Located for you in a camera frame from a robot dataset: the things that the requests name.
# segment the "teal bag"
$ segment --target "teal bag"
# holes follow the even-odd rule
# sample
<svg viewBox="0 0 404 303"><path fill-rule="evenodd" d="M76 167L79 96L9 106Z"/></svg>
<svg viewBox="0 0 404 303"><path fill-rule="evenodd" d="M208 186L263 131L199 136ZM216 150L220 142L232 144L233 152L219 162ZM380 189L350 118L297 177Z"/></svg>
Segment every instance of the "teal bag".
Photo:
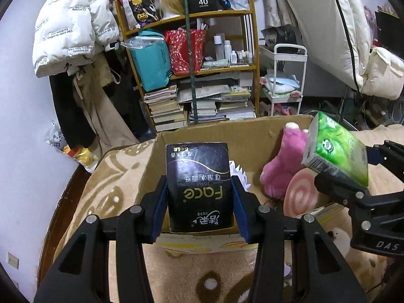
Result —
<svg viewBox="0 0 404 303"><path fill-rule="evenodd" d="M130 49L145 91L167 86L172 75L170 56L163 34L144 30L128 39L123 46Z"/></svg>

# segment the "beige pants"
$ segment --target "beige pants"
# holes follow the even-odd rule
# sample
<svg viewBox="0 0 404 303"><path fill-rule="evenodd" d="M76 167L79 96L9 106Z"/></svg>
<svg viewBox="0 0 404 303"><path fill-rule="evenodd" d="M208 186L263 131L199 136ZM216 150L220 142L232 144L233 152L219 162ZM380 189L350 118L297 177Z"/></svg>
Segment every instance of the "beige pants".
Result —
<svg viewBox="0 0 404 303"><path fill-rule="evenodd" d="M75 101L98 135L90 149L99 158L112 148L139 143L102 89L114 81L104 54L84 67L80 80L74 79Z"/></svg>

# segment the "beige blanket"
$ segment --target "beige blanket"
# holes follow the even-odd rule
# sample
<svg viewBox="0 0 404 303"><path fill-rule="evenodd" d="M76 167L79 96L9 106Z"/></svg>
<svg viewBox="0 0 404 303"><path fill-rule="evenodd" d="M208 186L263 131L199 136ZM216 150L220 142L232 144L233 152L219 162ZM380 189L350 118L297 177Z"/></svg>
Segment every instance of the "beige blanket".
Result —
<svg viewBox="0 0 404 303"><path fill-rule="evenodd" d="M392 125L355 135L369 146L392 140L404 144L404 127ZM101 218L119 215L133 205L141 175L145 169L154 142L113 150L100 162L88 180L72 223L59 243L55 257L89 214ZM385 194L403 190L403 184L382 166L369 166L372 194ZM349 247L350 218L345 209L328 221L327 232L333 232L334 243L343 253L367 292L380 283L385 269L385 258L356 251ZM255 251L192 254L174 256L157 245L144 245L144 255L151 290L156 303L245 302L252 280ZM285 260L290 258L286 247ZM371 291L374 297L381 287ZM115 245L110 245L111 301L119 302L116 285Z"/></svg>

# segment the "black tissue package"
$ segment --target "black tissue package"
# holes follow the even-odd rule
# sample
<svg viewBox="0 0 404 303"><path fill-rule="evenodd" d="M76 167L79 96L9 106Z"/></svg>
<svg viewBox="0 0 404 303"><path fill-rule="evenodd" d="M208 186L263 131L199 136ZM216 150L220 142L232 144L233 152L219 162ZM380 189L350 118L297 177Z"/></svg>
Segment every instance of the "black tissue package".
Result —
<svg viewBox="0 0 404 303"><path fill-rule="evenodd" d="M166 156L171 232L204 232L232 227L233 198L227 144L168 144Z"/></svg>

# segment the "cream puffer coat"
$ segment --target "cream puffer coat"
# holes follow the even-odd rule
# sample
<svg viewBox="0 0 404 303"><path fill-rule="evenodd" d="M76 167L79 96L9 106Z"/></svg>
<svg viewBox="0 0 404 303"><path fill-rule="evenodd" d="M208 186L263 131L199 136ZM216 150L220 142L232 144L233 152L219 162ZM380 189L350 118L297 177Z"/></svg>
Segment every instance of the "cream puffer coat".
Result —
<svg viewBox="0 0 404 303"><path fill-rule="evenodd" d="M47 0L35 24L32 61L38 78L90 64L109 50L119 29L110 0Z"/></svg>

